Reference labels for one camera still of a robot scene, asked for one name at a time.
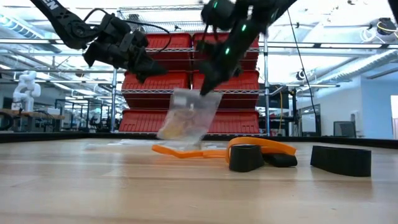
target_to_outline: white robot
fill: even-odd
[[[13,110],[20,110],[22,108],[22,102],[25,102],[25,111],[33,111],[34,97],[39,97],[41,94],[41,87],[35,83],[36,72],[24,71],[23,75],[19,76],[18,86],[15,88],[12,95]]]

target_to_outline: clear plastic bag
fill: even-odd
[[[200,142],[210,128],[222,96],[221,93],[200,96],[196,90],[175,89],[157,137],[191,144]]]

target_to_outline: red plastic crate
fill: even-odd
[[[189,73],[171,71],[166,75],[149,77],[141,84],[135,74],[124,74],[122,90],[173,90],[189,88]],[[123,93],[130,108],[169,108],[170,93]]]
[[[239,77],[232,77],[216,87],[216,90],[258,90],[258,71],[244,71]],[[205,75],[199,72],[193,73],[192,86],[199,90],[203,84]],[[259,98],[258,94],[223,94],[219,109],[254,109]]]
[[[203,33],[196,33],[193,35],[193,46],[194,47],[197,45],[197,42],[202,39],[202,37],[203,37]],[[227,38],[228,38],[228,34],[226,34],[226,33],[218,34],[218,40],[221,42],[225,41]],[[213,34],[206,34],[205,40],[207,40],[209,42],[216,42]],[[250,48],[259,48],[259,39],[258,38],[252,43]],[[244,70],[256,69],[258,57],[259,57],[259,52],[246,53],[244,60],[241,61],[242,68]],[[193,58],[195,59],[195,63],[198,63],[200,60],[205,59],[206,56],[199,52],[194,52]]]
[[[168,34],[146,34],[149,45],[147,48],[162,49],[170,39]],[[172,40],[167,49],[184,49],[192,47],[192,37],[188,33],[171,34]],[[149,53],[168,70],[191,70],[190,52]]]
[[[124,110],[120,132],[156,133],[163,125],[167,110]],[[209,133],[258,134],[257,111],[217,111]]]

